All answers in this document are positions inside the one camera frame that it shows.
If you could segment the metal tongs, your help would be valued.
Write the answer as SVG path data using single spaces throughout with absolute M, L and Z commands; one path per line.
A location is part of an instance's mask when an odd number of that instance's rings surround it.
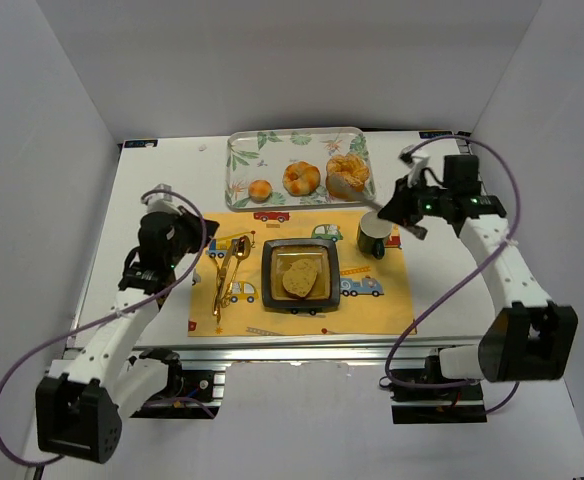
M 370 208 L 373 211 L 380 211 L 383 206 L 378 202 L 367 198 L 363 193 L 354 190 L 346 181 L 340 177 L 331 177 L 330 185 L 333 189 L 340 195 L 344 196 L 347 200 L 357 201 Z M 424 240 L 427 236 L 427 229 L 421 226 L 405 226 L 404 230 L 411 233 L 418 240 Z

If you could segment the sliced bread piece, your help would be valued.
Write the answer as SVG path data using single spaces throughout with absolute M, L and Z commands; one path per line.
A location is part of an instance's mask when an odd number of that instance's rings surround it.
M 305 298 L 314 287 L 318 277 L 315 260 L 300 259 L 294 261 L 283 274 L 282 285 L 290 295 Z

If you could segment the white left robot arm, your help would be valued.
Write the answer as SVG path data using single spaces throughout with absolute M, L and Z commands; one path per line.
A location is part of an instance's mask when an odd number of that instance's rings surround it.
M 99 326 L 58 377 L 44 377 L 35 392 L 41 451 L 103 464 L 118 446 L 122 424 L 149 400 L 182 389 L 179 355 L 166 348 L 133 356 L 132 349 L 167 299 L 174 269 L 184 256 L 199 257 L 218 222 L 168 208 L 140 220 L 138 246 L 124 261 L 111 307 L 112 321 Z

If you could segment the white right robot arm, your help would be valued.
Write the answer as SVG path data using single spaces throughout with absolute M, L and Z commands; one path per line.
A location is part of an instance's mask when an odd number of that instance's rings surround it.
M 556 304 L 539 285 L 510 235 L 500 200 L 481 191 L 479 160 L 447 155 L 443 178 L 426 180 L 429 159 L 404 153 L 410 171 L 395 184 L 380 218 L 426 235 L 420 221 L 444 219 L 471 253 L 488 289 L 495 318 L 476 345 L 447 347 L 427 361 L 428 388 L 473 381 L 554 381 L 565 372 L 578 325 L 570 306 Z

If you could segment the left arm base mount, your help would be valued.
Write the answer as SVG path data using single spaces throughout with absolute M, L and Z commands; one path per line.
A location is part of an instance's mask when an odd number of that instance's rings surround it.
M 154 394 L 133 418 L 144 419 L 202 419 L 212 420 L 219 406 L 212 406 L 214 399 L 215 372 L 192 370 L 183 366 L 177 352 L 167 348 L 146 349 L 128 358 L 129 369 L 137 360 L 153 359 L 168 366 L 167 386 Z

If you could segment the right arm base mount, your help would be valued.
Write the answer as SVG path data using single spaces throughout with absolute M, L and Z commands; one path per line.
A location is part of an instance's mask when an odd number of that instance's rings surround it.
M 418 389 L 413 384 L 435 385 L 448 383 L 442 376 L 440 361 L 429 355 L 424 366 L 394 369 L 392 375 L 410 384 L 402 387 L 391 383 L 386 376 L 379 379 L 379 387 L 390 393 L 392 421 L 395 425 L 479 424 L 487 422 L 480 385 L 448 389 Z

